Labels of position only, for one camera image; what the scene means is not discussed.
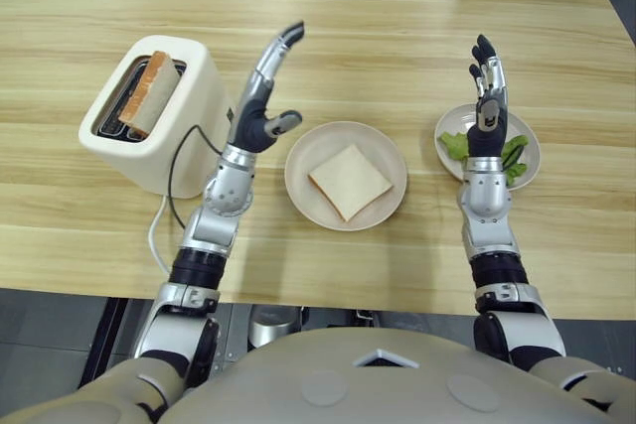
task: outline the beige plate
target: beige plate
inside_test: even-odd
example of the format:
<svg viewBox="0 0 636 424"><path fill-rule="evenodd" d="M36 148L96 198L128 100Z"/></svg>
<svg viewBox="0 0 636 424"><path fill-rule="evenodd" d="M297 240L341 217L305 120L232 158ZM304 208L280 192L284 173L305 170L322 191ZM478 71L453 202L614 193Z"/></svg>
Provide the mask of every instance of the beige plate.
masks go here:
<svg viewBox="0 0 636 424"><path fill-rule="evenodd" d="M344 222L308 174L350 144L358 146L394 186ZM285 164L285 186L291 201L307 218L333 230L363 230L386 220L404 197L406 177L406 163L398 146L377 129L352 121L336 121L312 129L294 144Z"/></svg>

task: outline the black cable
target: black cable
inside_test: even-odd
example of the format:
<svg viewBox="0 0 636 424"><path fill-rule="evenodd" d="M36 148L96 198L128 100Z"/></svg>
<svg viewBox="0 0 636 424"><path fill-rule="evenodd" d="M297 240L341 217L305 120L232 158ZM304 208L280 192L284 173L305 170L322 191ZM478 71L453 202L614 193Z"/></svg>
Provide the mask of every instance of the black cable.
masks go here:
<svg viewBox="0 0 636 424"><path fill-rule="evenodd" d="M172 199L172 176L175 172L175 163L177 162L177 157L179 156L179 152L181 151L181 148L183 147L186 140L188 139L188 136L190 136L190 133L192 133L195 129L199 131L199 133L201 134L201 137L204 139L206 143L208 143L208 146L210 146L210 149L212 149L219 156L222 155L222 152L219 151L214 144L212 144L212 141L210 141L208 136L206 136L206 133L203 132L203 129L201 129L201 126L199 126L198 124L195 124L186 132L181 142L179 143L179 146L177 146L177 149L175 150L175 154L172 156L172 162L170 163L170 173L168 174L168 204L170 205L170 211L172 212L172 215L175 217L177 222L179 222L179 225L181 225L181 228L186 228L186 225L179 217L179 214L177 213L177 210L175 209L174 200Z"/></svg>

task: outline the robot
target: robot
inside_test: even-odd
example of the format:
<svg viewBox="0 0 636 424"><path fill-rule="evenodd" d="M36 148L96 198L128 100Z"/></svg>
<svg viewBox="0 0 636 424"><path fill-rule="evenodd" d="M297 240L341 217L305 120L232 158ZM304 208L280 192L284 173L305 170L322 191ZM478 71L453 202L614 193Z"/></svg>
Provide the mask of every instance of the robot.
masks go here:
<svg viewBox="0 0 636 424"><path fill-rule="evenodd" d="M500 58L483 36L472 65L476 124L458 205L475 282L476 350L421 333L338 328L296 333L207 380L219 283L241 215L252 202L257 154L302 121L268 119L275 74L303 23L265 49L247 80L228 143L191 215L134 357L75 393L18 411L17 423L633 423L636 383L565 355L528 281L508 223L501 152L508 119Z"/></svg>

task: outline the wooden table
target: wooden table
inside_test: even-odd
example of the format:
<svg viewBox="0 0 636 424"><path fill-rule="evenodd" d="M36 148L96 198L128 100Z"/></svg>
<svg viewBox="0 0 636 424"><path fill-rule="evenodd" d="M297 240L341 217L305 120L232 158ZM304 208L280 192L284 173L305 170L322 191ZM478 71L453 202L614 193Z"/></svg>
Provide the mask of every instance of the wooden table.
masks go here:
<svg viewBox="0 0 636 424"><path fill-rule="evenodd" d="M149 34L208 45L238 97L262 47L301 18L270 107L305 123L259 159L225 300L473 313L458 183L432 131L474 100L483 32L543 151L511 213L532 282L556 317L636 318L635 58L608 0L0 0L0 286L153 297L163 277L146 232L160 199L81 147L84 113ZM321 229L285 193L291 145L334 120L381 129L406 159L405 201L371 230ZM157 239L170 259L181 231L168 222Z"/></svg>

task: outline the power cord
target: power cord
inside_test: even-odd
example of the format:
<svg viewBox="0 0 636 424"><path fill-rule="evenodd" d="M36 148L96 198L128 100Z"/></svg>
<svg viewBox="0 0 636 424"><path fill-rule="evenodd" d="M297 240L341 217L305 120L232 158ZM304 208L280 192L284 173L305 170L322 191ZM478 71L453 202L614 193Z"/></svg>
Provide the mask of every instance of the power cord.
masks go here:
<svg viewBox="0 0 636 424"><path fill-rule="evenodd" d="M150 228L148 229L148 246L150 246L150 253L159 265L159 268L163 270L166 275L170 275L170 271L166 266L166 262L163 261L161 255L159 255L159 251L157 250L157 245L155 244L155 230L157 229L157 224L159 223L159 219L163 215L163 211L166 209L166 204L168 204L168 198L164 196L161 199L161 206L159 206L159 211L155 214L152 222L150 222Z"/></svg>
<svg viewBox="0 0 636 424"><path fill-rule="evenodd" d="M206 141L206 143L208 143L208 146L210 146L210 149L212 149L219 156L223 154L221 151L219 151L219 149L215 147L214 144L212 144L212 141L210 141L208 136L206 136L206 133L203 132L203 129L201 129L201 126L199 126L198 124L195 124L186 132L183 139L179 143L179 146L177 146L175 154L172 157L172 162L170 163L170 173L168 174L168 204L170 205L170 211L172 212L172 215L175 217L177 222L179 222L179 225L181 225L181 228L186 228L186 225L181 220L181 218L179 217L179 214L177 213L177 210L175 209L175 202L172 198L172 176L174 175L175 163L177 162L177 157L179 156L179 152L181 151L181 148L183 147L186 140L188 139L188 136L190 136L190 134L195 129L199 131L199 133L201 134L201 137L204 139L204 141Z"/></svg>
<svg viewBox="0 0 636 424"><path fill-rule="evenodd" d="M174 175L175 164L177 162L177 157L179 156L179 152L181 151L181 148L183 147L186 140L188 139L188 136L190 136L190 134L195 129L199 131L199 134L201 134L201 137L208 144L210 149L212 149L219 156L221 156L222 154L221 151L219 151L219 149L217 149L215 145L212 144L212 141L210 141L210 138L206 136L206 133L204 133L203 129L201 129L201 126L199 126L198 124L195 124L186 132L184 137L181 139L181 142L177 146L177 149L175 150L175 154L172 156L172 161L170 163L170 173L168 174L168 195L164 196L161 199L161 205L159 206L159 211L157 211L154 218L152 219L152 222L150 222L150 228L148 229L148 246L150 247L150 253L152 253L152 256L155 259L155 262L157 262L157 265L159 265L159 268L161 268L161 270L166 275L170 275L170 270L168 269L166 262L164 262L163 259L161 258L161 255L159 255L159 250L157 250L157 245L155 243L155 230L157 229L157 225L159 224L159 220L161 219L161 216L163 215L163 212L166 209L167 204L170 205L170 211L172 215L174 216L174 218L177 220L177 222L179 222L179 225L181 225L181 228L186 228L184 222L181 220L181 218L179 217L179 214L177 213L177 210L175 209L175 203L172 198L172 177Z"/></svg>

